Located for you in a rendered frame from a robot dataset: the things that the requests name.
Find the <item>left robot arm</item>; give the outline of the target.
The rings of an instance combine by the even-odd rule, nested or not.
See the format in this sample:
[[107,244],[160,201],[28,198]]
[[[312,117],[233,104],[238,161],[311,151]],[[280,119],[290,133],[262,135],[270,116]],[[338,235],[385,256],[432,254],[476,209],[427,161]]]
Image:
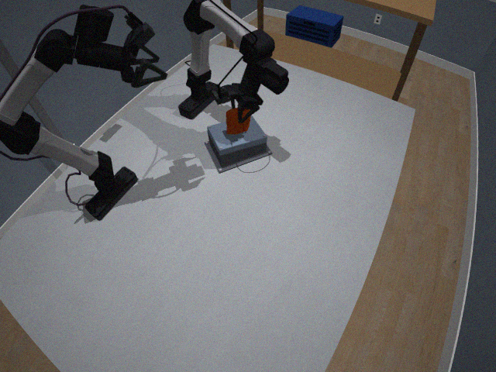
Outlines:
[[191,89],[191,95],[178,106],[180,110],[192,113],[212,95],[218,105],[232,100],[227,96],[221,99],[215,90],[217,84],[208,81],[212,73],[208,62],[209,42],[215,26],[235,43],[241,54],[253,45],[257,36],[257,42],[243,57],[247,63],[244,74],[252,82],[260,81],[276,95],[288,86],[288,71],[271,58],[275,48],[273,38],[262,29],[243,21],[226,8],[221,0],[192,0],[184,14],[184,24],[191,33],[191,64],[186,83]]

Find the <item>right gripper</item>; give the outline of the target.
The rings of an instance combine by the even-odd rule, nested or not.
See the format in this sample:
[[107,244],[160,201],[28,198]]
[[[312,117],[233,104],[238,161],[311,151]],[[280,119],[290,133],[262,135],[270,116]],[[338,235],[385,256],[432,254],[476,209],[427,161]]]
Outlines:
[[[99,67],[114,71],[120,71],[122,81],[131,83],[131,86],[134,88],[139,88],[155,81],[165,80],[167,78],[167,73],[152,64],[157,63],[160,58],[146,46],[141,47],[135,42],[140,37],[140,35],[144,33],[142,24],[138,22],[133,16],[131,16],[129,20],[126,20],[126,24],[133,30],[128,34],[124,46],[122,47],[104,43],[102,60]],[[136,59],[139,49],[142,49],[143,51],[148,53],[151,57],[153,57],[153,59]],[[140,64],[140,66],[136,67],[134,73],[133,67],[130,67],[130,65],[137,64]],[[143,79],[143,75],[148,68],[152,71],[157,72],[161,76]]]

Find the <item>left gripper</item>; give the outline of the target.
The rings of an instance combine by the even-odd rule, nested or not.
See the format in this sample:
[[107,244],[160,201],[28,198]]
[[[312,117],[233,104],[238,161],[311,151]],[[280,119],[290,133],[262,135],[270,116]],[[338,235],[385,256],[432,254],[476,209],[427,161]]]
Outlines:
[[[260,109],[259,105],[263,104],[263,99],[257,94],[260,88],[260,81],[252,82],[252,79],[248,78],[243,74],[243,78],[238,83],[232,83],[232,85],[224,85],[225,91],[219,91],[220,98],[227,96],[231,97],[231,105],[232,109],[235,109],[235,100],[238,102],[238,122],[244,123],[253,113]],[[239,87],[238,87],[239,86]],[[243,117],[243,111],[245,109],[251,109],[249,112]]]

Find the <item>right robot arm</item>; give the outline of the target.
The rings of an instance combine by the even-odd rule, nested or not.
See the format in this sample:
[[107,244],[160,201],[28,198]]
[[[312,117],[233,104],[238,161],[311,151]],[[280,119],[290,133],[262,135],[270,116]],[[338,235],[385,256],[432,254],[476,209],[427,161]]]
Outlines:
[[136,174],[122,167],[114,175],[110,156],[86,150],[52,134],[23,110],[45,81],[64,64],[72,65],[74,58],[77,64],[99,67],[104,48],[101,42],[108,38],[113,17],[109,10],[79,13],[73,36],[62,29],[49,31],[0,100],[0,140],[13,153],[43,155],[88,175],[89,180],[95,181],[98,193],[85,208],[95,218],[110,206]]

